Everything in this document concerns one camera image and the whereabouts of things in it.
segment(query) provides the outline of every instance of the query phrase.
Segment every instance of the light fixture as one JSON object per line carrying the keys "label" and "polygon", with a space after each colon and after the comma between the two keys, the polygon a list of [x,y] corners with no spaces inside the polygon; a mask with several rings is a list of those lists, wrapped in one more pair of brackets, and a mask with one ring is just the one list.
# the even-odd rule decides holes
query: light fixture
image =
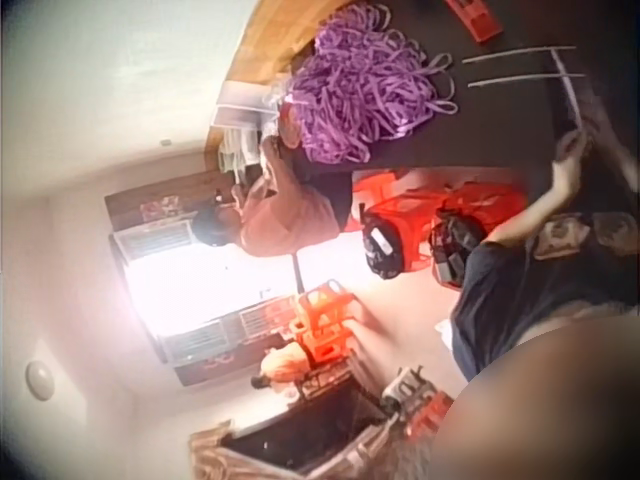
{"label": "light fixture", "polygon": [[37,400],[46,402],[53,396],[56,389],[53,374],[40,360],[34,360],[27,365],[25,379],[31,395]]}

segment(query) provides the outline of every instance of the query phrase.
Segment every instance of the bright window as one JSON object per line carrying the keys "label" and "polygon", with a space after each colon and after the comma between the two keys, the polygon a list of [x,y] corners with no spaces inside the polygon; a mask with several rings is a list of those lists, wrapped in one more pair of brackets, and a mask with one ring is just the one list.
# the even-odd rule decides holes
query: bright window
{"label": "bright window", "polygon": [[[306,290],[330,279],[360,285],[373,277],[362,234],[345,233],[298,252]],[[192,331],[261,301],[297,293],[293,258],[254,258],[235,245],[193,244],[132,261],[126,277],[134,306],[156,335]]]}
{"label": "bright window", "polygon": [[166,250],[133,261],[126,275],[138,314],[163,336],[296,293],[290,256],[253,258],[235,245]]}

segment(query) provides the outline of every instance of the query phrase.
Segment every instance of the person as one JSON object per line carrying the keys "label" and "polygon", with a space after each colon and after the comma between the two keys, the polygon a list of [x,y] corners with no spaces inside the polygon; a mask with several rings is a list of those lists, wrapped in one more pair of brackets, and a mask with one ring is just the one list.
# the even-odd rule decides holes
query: person
{"label": "person", "polygon": [[272,387],[278,391],[283,386],[297,383],[311,372],[312,356],[298,342],[291,342],[280,349],[271,350],[260,364],[260,375],[251,377],[251,386],[257,390]]}
{"label": "person", "polygon": [[247,195],[239,186],[233,205],[208,205],[192,222],[194,235],[211,246],[235,243],[254,257],[292,254],[337,237],[347,225],[353,200],[350,173],[328,173],[302,184],[267,137],[267,172]]}
{"label": "person", "polygon": [[592,319],[514,348],[455,399],[435,438],[393,438],[362,480],[629,478],[640,324]]}
{"label": "person", "polygon": [[469,256],[451,316],[468,380],[537,335],[637,304],[637,159],[590,89],[579,102],[584,127],[563,125],[551,187]]}

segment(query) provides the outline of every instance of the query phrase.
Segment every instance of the wall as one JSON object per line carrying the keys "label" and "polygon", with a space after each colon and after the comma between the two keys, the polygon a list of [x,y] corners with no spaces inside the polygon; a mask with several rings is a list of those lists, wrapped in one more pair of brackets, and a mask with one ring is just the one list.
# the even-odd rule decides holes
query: wall
{"label": "wall", "polygon": [[139,406],[131,458],[132,477],[191,480],[188,441],[193,433],[233,419],[242,429],[282,413],[286,405],[271,390],[254,390],[248,373],[217,387],[191,389]]}
{"label": "wall", "polygon": [[6,194],[22,196],[202,152],[256,0],[4,3]]}
{"label": "wall", "polygon": [[[47,201],[3,212],[3,442],[47,479],[127,478],[133,396],[71,330]],[[41,360],[56,392],[35,400],[25,367]]]}
{"label": "wall", "polygon": [[139,397],[178,392],[135,315],[108,243],[104,197],[204,169],[202,154],[137,165],[67,188],[51,198],[53,239],[73,294],[74,331],[102,353],[118,380]]}

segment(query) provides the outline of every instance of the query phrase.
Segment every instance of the dark blue shirt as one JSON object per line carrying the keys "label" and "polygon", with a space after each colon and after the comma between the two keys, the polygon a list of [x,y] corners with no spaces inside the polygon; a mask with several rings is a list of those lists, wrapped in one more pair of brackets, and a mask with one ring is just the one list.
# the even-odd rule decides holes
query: dark blue shirt
{"label": "dark blue shirt", "polygon": [[470,255],[452,314],[453,355],[468,380],[531,327],[574,301],[638,302],[638,225],[626,213],[554,217],[525,246]]}

